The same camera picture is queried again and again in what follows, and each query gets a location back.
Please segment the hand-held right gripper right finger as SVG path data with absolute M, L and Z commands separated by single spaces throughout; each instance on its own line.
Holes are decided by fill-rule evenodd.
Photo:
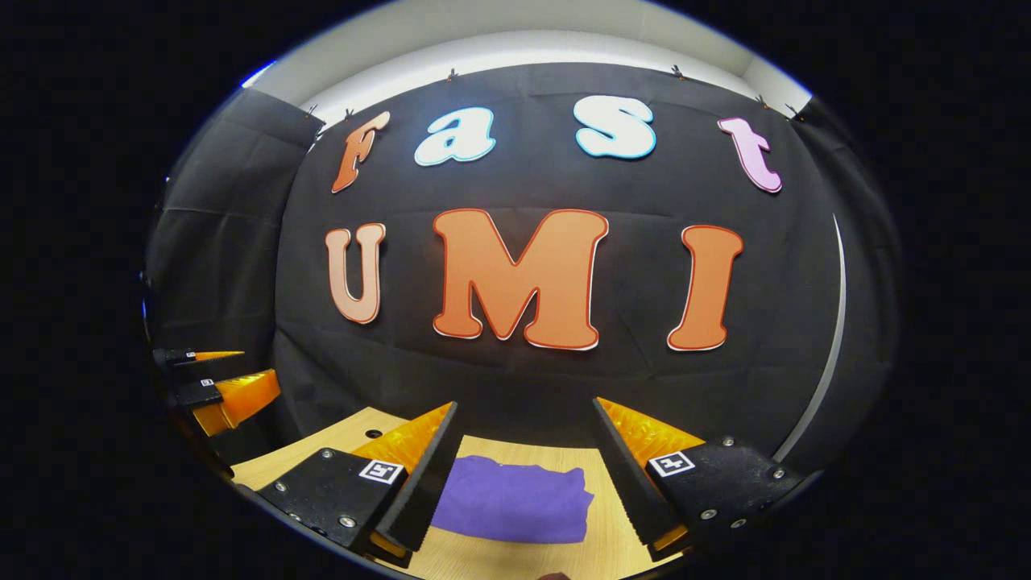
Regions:
M 736 437 L 704 441 L 614 401 L 593 399 L 595 441 L 653 561 L 736 543 L 810 478 Z

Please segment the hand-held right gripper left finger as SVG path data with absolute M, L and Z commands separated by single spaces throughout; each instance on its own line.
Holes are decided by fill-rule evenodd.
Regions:
M 458 414 L 450 401 L 356 450 L 317 449 L 255 493 L 359 557 L 408 568 L 459 451 Z

